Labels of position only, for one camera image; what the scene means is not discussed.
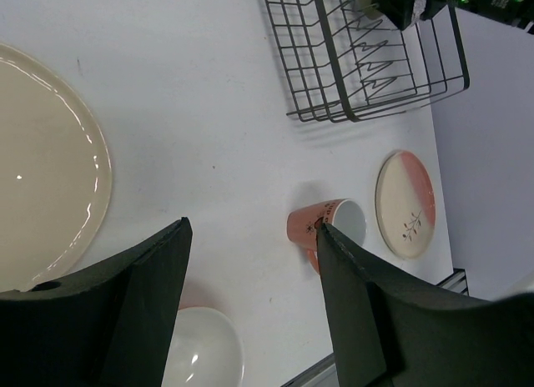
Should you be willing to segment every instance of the overturned mug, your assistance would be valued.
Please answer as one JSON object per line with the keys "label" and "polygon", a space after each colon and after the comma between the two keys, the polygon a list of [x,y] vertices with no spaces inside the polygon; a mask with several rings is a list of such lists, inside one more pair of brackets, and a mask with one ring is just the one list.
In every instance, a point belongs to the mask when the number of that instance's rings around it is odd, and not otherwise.
{"label": "overturned mug", "polygon": [[323,223],[332,224],[358,245],[364,243],[367,230],[365,215],[352,199],[324,201],[292,212],[287,218],[287,236],[306,249],[308,260],[317,273],[317,229]]}

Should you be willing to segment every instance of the wire basket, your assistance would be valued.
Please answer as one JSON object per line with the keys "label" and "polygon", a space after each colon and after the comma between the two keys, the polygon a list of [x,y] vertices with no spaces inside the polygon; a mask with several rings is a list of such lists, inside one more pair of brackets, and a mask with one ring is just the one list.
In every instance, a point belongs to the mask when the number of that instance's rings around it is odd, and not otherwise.
{"label": "wire basket", "polygon": [[452,8],[400,32],[385,17],[371,19],[372,5],[361,6],[370,0],[264,1],[294,104],[290,117],[359,122],[469,87]]}

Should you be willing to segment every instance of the tabletop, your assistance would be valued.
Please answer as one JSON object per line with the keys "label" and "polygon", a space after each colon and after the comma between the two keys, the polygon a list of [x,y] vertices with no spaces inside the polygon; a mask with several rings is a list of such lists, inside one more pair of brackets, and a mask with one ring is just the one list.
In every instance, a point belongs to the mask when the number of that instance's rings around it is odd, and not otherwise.
{"label": "tabletop", "polygon": [[[2,43],[49,66],[99,121],[113,166],[108,214],[81,269],[182,216],[194,241],[181,304],[218,309],[244,341],[244,386],[282,385],[332,352],[320,279],[285,235],[326,199],[364,210],[364,247],[432,283],[452,272],[429,107],[363,123],[298,123],[260,0],[0,0]],[[397,258],[375,183],[396,149],[436,194],[426,255]]]}

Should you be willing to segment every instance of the white bowl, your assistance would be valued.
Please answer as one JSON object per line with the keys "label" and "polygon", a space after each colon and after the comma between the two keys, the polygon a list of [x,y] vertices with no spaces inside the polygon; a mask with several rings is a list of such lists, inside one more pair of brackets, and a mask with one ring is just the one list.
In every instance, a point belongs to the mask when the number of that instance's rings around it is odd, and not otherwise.
{"label": "white bowl", "polygon": [[244,350],[230,320],[211,308],[178,311],[163,387],[239,387]]}

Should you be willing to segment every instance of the plate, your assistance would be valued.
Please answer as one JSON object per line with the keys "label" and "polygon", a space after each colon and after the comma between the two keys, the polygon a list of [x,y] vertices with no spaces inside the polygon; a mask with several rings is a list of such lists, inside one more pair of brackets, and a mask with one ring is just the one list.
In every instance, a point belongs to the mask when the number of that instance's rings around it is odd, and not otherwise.
{"label": "plate", "polygon": [[376,217],[394,254],[415,259],[428,249],[436,226],[436,201],[423,163],[408,151],[391,155],[376,184]]}
{"label": "plate", "polygon": [[232,322],[218,310],[178,311],[163,387],[240,387],[244,350]]}
{"label": "plate", "polygon": [[41,63],[0,45],[0,291],[65,274],[108,207],[111,166],[93,115]]}

